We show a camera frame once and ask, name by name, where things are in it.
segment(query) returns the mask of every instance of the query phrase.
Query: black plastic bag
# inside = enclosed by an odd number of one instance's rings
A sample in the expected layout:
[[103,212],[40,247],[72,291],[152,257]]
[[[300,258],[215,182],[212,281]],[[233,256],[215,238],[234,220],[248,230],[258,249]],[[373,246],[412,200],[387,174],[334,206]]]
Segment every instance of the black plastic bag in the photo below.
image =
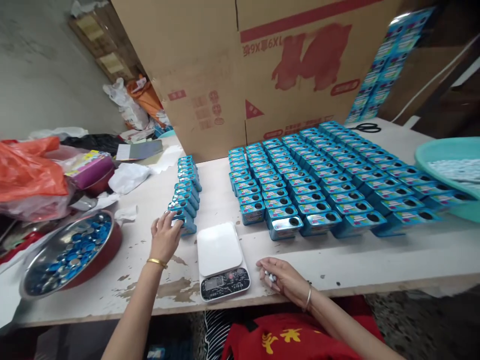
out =
[[126,144],[121,138],[110,134],[90,134],[82,137],[67,137],[61,142],[62,145],[68,145],[74,148],[87,150],[97,150],[110,153],[111,156],[117,155],[119,144]]

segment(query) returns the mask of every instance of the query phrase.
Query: yellow chinese characters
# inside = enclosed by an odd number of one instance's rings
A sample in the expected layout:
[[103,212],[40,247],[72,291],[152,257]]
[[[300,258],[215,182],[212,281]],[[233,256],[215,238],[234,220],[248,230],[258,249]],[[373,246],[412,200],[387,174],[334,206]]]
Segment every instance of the yellow chinese characters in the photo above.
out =
[[261,335],[261,345],[265,348],[267,354],[272,355],[274,353],[272,350],[272,343],[278,339],[278,337],[272,336],[271,332]]
[[294,342],[299,343],[300,342],[300,333],[299,331],[302,330],[300,329],[285,329],[283,330],[283,333],[280,334],[282,338],[285,338],[285,342],[289,343],[290,340],[293,339]]

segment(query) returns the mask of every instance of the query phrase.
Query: red shirt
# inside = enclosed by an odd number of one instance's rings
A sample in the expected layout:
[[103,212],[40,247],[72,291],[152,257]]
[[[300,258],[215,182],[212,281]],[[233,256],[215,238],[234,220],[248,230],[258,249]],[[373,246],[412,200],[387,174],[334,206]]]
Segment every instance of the red shirt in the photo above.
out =
[[[383,341],[369,306],[362,296],[337,300],[347,313]],[[256,328],[233,324],[223,349],[222,360],[231,352],[235,360],[260,359],[361,359],[348,345],[327,334],[307,314],[282,313],[255,319]]]

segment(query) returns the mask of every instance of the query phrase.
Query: scissors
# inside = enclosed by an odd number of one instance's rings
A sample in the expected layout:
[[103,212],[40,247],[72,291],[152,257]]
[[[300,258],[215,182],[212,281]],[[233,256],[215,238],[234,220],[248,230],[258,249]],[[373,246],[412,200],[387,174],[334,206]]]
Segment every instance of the scissors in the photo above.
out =
[[364,122],[355,127],[349,127],[350,130],[358,130],[361,133],[379,133],[382,128],[373,122]]

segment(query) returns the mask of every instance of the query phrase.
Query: red warning triangle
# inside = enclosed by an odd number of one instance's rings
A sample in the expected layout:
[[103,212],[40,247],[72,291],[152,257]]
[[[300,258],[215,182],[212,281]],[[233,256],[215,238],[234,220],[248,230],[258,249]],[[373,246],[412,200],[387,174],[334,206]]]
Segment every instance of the red warning triangle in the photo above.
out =
[[248,100],[245,100],[245,112],[246,118],[256,118],[257,116],[264,115],[257,107],[253,106],[252,103]]

